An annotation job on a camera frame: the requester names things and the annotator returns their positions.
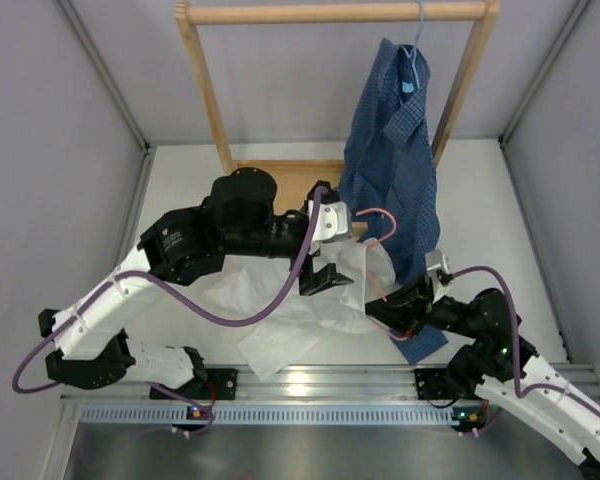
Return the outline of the white shirt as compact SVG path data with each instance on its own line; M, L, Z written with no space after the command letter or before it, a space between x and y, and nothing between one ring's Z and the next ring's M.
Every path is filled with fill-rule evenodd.
M321 268L335 263L337 270L354 283L312 296L300 295L295 283L274 312L238 342L238 350L259 379L266 380L301 359L336 331L363 335L376 329L365 314L365 304L377 299L366 278L371 265L366 253L364 241L324 244L314 265ZM389 293L396 281L390 257L388 270ZM203 308L220 317L243 319L263 310L279 293L288 274L285 260L231 257L226 271L195 284L195 296Z

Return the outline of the pink wire hanger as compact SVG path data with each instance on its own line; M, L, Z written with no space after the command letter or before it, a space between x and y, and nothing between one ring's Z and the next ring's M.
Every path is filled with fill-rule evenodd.
M380 207L370 207L357 210L356 217L364 217L370 214L378 214L381 219L389 221L389 230L377 237L373 237L369 241L364 241L364 246L367 251L365 258L371 261L371 265L366 269L366 278L370 285L374 288L377 295L377 300L382 303L388 303L388 263L389 257L384 250L383 243L390 239L397 230L397 221L395 216L388 210Z

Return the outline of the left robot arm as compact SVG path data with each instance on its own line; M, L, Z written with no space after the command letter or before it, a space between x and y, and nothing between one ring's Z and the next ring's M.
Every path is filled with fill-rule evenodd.
M214 181L202 203L163 214L141 234L114 271L64 310L38 316L42 338L52 344L45 368L53 384L95 390L125 382L157 383L183 398L203 393L207 372L193 347L133 343L125 328L169 295L206 320L238 328L272 314L293 288L309 296L347 285L329 263L313 267L312 247L347 239L351 212L327 181L318 181L298 210L274 211L277 183L266 171L242 167ZM178 292L222 271L229 256L285 259L290 271L280 291L242 320L224 319Z

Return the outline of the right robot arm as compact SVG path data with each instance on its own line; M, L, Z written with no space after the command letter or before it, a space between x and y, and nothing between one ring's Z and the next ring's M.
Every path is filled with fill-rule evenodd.
M583 478L600 479L600 405L521 337L507 288L463 303L444 292L452 278L422 276L365 306L371 319L410 338L430 327L468 339L446 366L417 370L419 399L495 405L551 442Z

